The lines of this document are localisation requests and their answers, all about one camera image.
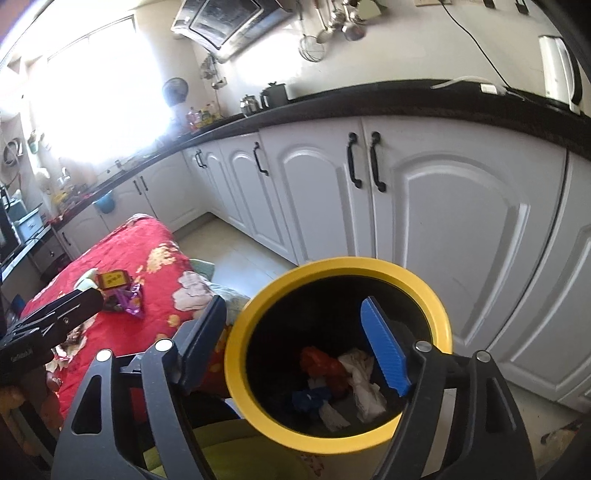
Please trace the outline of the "crumpled silver wrapper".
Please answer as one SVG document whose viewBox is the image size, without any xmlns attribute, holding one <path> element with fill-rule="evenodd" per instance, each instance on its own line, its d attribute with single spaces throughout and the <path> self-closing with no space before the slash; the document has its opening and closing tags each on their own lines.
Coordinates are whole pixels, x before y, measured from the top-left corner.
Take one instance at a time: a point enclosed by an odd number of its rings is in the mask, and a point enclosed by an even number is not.
<svg viewBox="0 0 591 480">
<path fill-rule="evenodd" d="M 55 373 L 68 367 L 78 352 L 84 348 L 87 342 L 86 331 L 94 321 L 94 317 L 86 320 L 69 332 L 64 342 L 52 348 L 53 359 L 45 365 L 47 371 Z"/>
</svg>

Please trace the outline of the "purple snack wrapper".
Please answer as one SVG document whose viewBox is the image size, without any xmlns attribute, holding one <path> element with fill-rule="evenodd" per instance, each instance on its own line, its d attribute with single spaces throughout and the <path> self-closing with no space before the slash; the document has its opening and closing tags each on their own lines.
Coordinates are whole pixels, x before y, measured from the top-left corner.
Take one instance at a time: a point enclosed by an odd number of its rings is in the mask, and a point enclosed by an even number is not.
<svg viewBox="0 0 591 480">
<path fill-rule="evenodd" d="M 143 290 L 139 283 L 131 283 L 127 288 L 114 290 L 117 309 L 135 318 L 144 318 Z"/>
</svg>

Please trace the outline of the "round wall fan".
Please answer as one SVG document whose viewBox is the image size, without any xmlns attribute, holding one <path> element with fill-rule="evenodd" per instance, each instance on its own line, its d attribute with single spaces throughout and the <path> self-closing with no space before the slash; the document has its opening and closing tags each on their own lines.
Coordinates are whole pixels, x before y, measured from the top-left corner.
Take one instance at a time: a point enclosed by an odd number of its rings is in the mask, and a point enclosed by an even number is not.
<svg viewBox="0 0 591 480">
<path fill-rule="evenodd" d="M 162 86 L 162 95 L 169 107 L 184 103 L 188 96 L 188 83 L 180 77 L 166 80 Z"/>
</svg>

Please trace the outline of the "red plastic bag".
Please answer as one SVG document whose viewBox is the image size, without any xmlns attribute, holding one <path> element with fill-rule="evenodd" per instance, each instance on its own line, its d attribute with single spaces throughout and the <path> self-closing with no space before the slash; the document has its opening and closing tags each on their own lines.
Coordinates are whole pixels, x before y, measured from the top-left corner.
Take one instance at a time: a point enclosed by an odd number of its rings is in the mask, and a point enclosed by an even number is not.
<svg viewBox="0 0 591 480">
<path fill-rule="evenodd" d="M 349 373 L 338 359 L 316 347 L 301 350 L 301 368 L 311 379 L 324 379 L 332 394 L 342 395 L 349 390 Z"/>
</svg>

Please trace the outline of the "hanging steel ladles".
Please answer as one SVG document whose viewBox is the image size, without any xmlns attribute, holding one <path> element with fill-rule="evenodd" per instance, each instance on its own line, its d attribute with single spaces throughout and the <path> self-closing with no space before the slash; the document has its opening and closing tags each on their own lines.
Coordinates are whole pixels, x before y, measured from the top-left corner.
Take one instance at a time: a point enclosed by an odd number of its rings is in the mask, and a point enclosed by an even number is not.
<svg viewBox="0 0 591 480">
<path fill-rule="evenodd" d="M 312 5 L 322 26 L 317 35 L 317 42 L 321 45 L 328 43 L 335 32 L 341 32 L 349 42 L 362 40 L 367 35 L 367 23 L 387 10 L 380 1 L 325 1 L 329 9 L 329 20 L 325 20 L 321 2 L 314 1 Z"/>
</svg>

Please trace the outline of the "white electric kettle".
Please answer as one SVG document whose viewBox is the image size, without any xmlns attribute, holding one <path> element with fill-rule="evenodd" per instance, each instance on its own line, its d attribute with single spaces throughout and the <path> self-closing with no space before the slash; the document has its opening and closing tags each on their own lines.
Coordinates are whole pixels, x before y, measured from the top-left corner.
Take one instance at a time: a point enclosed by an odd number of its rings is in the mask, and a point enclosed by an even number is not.
<svg viewBox="0 0 591 480">
<path fill-rule="evenodd" d="M 580 113 L 583 96 L 582 79 L 578 62 L 562 37 L 539 37 L 546 97 Z"/>
</svg>

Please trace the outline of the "blue rubber glove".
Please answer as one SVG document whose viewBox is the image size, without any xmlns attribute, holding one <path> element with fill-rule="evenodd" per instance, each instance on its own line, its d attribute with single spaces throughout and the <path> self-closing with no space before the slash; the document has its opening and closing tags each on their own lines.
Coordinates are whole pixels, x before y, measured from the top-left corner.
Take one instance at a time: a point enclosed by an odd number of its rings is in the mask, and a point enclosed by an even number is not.
<svg viewBox="0 0 591 480">
<path fill-rule="evenodd" d="M 315 411 L 322 408 L 325 402 L 329 402 L 331 398 L 332 392 L 327 386 L 297 391 L 294 392 L 293 397 L 291 397 L 294 408 L 304 412 Z"/>
</svg>

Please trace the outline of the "yellow brown seasoning box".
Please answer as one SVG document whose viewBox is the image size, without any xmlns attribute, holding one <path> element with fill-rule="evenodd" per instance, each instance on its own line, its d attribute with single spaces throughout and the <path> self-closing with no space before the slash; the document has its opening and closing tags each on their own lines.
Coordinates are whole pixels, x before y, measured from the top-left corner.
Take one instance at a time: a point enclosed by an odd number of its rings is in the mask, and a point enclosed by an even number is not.
<svg viewBox="0 0 591 480">
<path fill-rule="evenodd" d="M 96 274 L 96 283 L 103 291 L 127 288 L 132 283 L 132 278 L 126 270 L 117 269 Z"/>
</svg>

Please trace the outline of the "steel range hood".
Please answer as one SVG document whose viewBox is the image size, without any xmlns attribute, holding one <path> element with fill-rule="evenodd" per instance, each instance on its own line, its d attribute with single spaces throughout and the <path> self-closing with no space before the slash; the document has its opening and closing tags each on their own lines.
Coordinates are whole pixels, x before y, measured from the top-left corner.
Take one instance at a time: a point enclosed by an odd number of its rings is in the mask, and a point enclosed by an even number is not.
<svg viewBox="0 0 591 480">
<path fill-rule="evenodd" d="M 225 63 L 293 17 L 295 11 L 294 1 L 184 1 L 171 31 L 197 42 L 218 63 Z"/>
</svg>

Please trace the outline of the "yellow rimmed trash bin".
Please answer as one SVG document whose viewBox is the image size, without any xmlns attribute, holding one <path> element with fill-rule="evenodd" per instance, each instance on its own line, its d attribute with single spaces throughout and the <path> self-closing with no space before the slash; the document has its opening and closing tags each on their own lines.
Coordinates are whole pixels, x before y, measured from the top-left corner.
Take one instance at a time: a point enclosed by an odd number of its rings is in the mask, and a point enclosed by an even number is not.
<svg viewBox="0 0 591 480">
<path fill-rule="evenodd" d="M 387 400 L 387 413 L 369 424 L 356 419 L 353 391 L 329 402 L 352 426 L 331 433 L 318 410 L 294 408 L 294 392 L 327 386 L 301 368 L 301 350 L 316 347 L 329 357 L 353 349 L 371 355 L 361 305 L 373 296 L 391 320 L 444 353 L 453 349 L 448 314 L 436 293 L 409 270 L 365 257 L 315 261 L 280 276 L 238 315 L 225 347 L 224 375 L 231 398 L 254 429 L 284 447 L 319 455 L 370 449 L 396 431 L 405 399 L 389 389 L 380 367 L 370 381 Z"/>
</svg>

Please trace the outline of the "black microwave oven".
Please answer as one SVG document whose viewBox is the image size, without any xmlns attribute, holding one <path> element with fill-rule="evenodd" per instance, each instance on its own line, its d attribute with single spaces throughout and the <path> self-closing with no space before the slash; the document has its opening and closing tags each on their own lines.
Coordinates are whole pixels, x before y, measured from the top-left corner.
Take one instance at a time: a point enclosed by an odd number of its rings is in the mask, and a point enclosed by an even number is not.
<svg viewBox="0 0 591 480">
<path fill-rule="evenodd" d="M 16 202 L 1 208 L 1 267 L 6 267 L 22 248 L 17 222 L 22 217 L 23 208 Z"/>
</svg>

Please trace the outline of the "red floral tablecloth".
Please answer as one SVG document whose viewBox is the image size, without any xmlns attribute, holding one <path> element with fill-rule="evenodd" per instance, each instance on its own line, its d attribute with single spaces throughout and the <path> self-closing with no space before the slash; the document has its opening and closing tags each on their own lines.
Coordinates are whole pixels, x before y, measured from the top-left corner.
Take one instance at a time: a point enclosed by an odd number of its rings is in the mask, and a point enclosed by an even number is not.
<svg viewBox="0 0 591 480">
<path fill-rule="evenodd" d="M 30 300 L 29 315 L 88 284 L 103 295 L 103 309 L 57 346 L 48 369 L 61 386 L 59 412 L 66 415 L 95 355 L 135 354 L 171 338 L 197 320 L 217 294 L 191 265 L 172 233 L 155 218 L 136 214 L 71 262 Z"/>
</svg>

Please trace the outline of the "blue hanging basket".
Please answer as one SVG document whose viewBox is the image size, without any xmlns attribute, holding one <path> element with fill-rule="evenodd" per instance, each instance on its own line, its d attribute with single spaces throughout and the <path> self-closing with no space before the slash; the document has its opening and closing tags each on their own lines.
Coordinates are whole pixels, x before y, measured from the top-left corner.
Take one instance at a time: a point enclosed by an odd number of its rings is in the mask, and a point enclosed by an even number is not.
<svg viewBox="0 0 591 480">
<path fill-rule="evenodd" d="M 96 209 L 104 215 L 108 215 L 110 213 L 112 213 L 115 210 L 115 200 L 113 197 L 113 191 L 110 190 L 107 193 L 105 193 L 103 196 L 101 196 L 100 198 L 97 198 L 94 202 L 93 205 L 96 207 Z"/>
</svg>

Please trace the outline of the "black curved countertop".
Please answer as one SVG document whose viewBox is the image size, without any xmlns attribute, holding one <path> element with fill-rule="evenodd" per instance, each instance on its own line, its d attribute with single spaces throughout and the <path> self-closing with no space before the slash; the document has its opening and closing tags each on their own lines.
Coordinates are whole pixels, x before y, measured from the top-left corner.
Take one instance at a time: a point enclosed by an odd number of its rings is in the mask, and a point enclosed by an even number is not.
<svg viewBox="0 0 591 480">
<path fill-rule="evenodd" d="M 436 80 L 402 80 L 362 84 L 329 90 L 291 100 L 286 106 L 263 110 L 252 116 L 236 114 L 195 133 L 187 133 L 148 155 L 129 170 L 118 173 L 96 188 L 62 216 L 46 225 L 63 228 L 82 210 L 109 190 L 127 181 L 147 167 L 212 140 L 253 133 L 270 126 L 312 120 L 365 116 L 414 116 L 448 118 L 491 125 L 524 133 L 590 158 L 590 117 L 576 114 L 558 101 L 522 90 L 525 99 L 483 94 L 477 87 L 457 85 L 432 90 Z"/>
</svg>

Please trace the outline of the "white crumpled tissue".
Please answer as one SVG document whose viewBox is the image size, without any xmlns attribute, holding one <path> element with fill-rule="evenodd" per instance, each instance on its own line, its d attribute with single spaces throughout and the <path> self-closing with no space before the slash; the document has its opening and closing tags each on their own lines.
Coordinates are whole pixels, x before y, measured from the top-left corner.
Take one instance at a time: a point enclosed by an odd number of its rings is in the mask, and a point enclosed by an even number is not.
<svg viewBox="0 0 591 480">
<path fill-rule="evenodd" d="M 352 388 L 356 419 L 362 424 L 369 424 L 387 413 L 387 400 L 378 384 L 370 381 L 375 359 L 359 349 L 353 349 L 339 356 L 339 364 L 346 370 L 346 384 Z M 329 400 L 322 401 L 318 410 L 322 423 L 329 432 L 352 426 L 349 418 L 342 415 Z"/>
</svg>

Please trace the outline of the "condiment bottles group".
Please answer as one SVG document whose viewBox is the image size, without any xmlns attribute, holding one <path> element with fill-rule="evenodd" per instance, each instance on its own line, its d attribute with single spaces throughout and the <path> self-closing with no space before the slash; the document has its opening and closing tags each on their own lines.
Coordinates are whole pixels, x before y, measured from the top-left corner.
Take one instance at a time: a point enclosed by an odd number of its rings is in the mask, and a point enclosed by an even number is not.
<svg viewBox="0 0 591 480">
<path fill-rule="evenodd" d="M 211 125 L 213 122 L 221 120 L 218 106 L 209 102 L 203 108 L 197 109 L 190 107 L 185 115 L 188 128 L 191 132 L 196 132 Z"/>
</svg>

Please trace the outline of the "steel kettle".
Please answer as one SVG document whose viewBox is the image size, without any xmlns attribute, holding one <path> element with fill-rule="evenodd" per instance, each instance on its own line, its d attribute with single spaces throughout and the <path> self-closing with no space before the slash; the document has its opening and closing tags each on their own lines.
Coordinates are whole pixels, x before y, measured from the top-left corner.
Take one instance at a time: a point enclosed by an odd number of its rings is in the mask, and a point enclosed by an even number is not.
<svg viewBox="0 0 591 480">
<path fill-rule="evenodd" d="M 260 111 L 259 100 L 254 95 L 245 95 L 239 101 L 239 108 L 243 116 L 252 116 Z"/>
</svg>

